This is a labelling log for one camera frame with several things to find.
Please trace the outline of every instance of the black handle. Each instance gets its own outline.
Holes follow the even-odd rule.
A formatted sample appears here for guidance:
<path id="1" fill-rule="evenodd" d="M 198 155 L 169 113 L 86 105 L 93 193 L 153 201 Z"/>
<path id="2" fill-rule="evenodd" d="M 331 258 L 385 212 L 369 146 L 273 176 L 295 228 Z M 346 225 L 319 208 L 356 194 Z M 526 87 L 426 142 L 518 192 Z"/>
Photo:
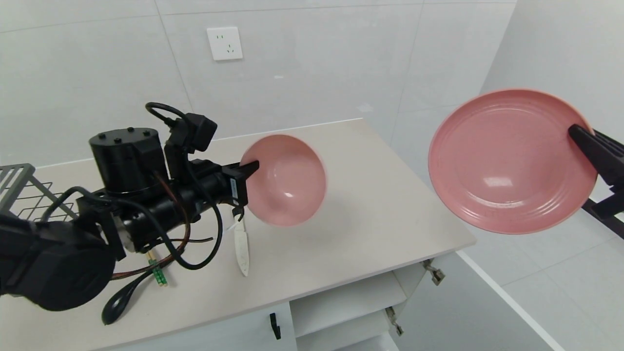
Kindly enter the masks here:
<path id="1" fill-rule="evenodd" d="M 281 329 L 280 329 L 280 326 L 277 325 L 277 318 L 275 317 L 274 313 L 270 314 L 270 317 L 271 317 L 271 328 L 273 329 L 273 333 L 275 334 L 275 339 L 279 340 L 281 339 Z"/>

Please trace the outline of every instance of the pink plate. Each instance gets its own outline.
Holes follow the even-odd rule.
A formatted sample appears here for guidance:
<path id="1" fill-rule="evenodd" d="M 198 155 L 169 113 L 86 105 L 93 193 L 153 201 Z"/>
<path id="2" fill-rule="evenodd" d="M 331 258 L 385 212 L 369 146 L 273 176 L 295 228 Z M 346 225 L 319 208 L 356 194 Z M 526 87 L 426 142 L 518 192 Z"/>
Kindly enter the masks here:
<path id="1" fill-rule="evenodd" d="M 256 141 L 241 164 L 260 161 L 247 179 L 249 210 L 267 224 L 280 227 L 310 219 L 321 207 L 327 191 L 325 168 L 305 142 L 273 135 Z"/>
<path id="2" fill-rule="evenodd" d="M 429 148 L 429 175 L 443 203 L 491 232 L 528 234 L 561 223 L 587 200 L 597 172 L 568 136 L 572 106 L 539 91 L 479 96 L 455 110 Z"/>

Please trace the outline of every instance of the black spoon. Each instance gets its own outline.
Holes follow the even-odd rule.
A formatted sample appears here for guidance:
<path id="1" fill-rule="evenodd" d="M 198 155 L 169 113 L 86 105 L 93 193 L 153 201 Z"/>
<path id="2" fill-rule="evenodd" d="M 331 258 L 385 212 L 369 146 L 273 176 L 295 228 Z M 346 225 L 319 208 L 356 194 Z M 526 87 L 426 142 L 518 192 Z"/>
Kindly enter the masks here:
<path id="1" fill-rule="evenodd" d="M 172 261 L 173 260 L 161 264 L 160 268 L 165 268 Z M 147 272 L 141 274 L 135 280 L 128 283 L 125 287 L 122 287 L 117 293 L 115 293 L 115 295 L 111 296 L 110 300 L 104 305 L 104 308 L 102 309 L 102 323 L 104 323 L 104 325 L 112 324 L 117 319 L 119 319 L 125 308 L 128 306 L 128 302 L 130 302 L 130 298 L 132 297 L 134 290 L 145 278 L 151 275 L 152 270 L 148 270 Z"/>

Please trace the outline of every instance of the wire rack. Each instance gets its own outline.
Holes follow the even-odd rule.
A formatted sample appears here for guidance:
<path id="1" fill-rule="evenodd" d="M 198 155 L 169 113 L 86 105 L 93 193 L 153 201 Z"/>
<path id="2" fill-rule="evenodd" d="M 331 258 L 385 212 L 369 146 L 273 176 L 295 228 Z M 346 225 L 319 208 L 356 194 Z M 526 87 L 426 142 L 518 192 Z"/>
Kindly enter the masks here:
<path id="1" fill-rule="evenodd" d="M 52 182 L 40 182 L 34 176 L 35 167 L 30 164 L 0 166 L 0 213 L 26 220 L 40 220 L 60 192 L 52 192 Z M 74 202 L 67 201 L 55 210 L 50 219 L 70 220 L 77 218 Z"/>

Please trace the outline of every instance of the wall socket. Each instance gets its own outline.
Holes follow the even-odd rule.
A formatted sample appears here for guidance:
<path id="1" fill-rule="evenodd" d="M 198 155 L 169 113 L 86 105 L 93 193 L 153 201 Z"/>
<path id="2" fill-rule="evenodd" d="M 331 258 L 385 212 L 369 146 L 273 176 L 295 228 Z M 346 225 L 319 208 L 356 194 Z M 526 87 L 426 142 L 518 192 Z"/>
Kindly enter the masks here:
<path id="1" fill-rule="evenodd" d="M 238 27 L 208 28 L 208 41 L 215 61 L 243 58 Z"/>

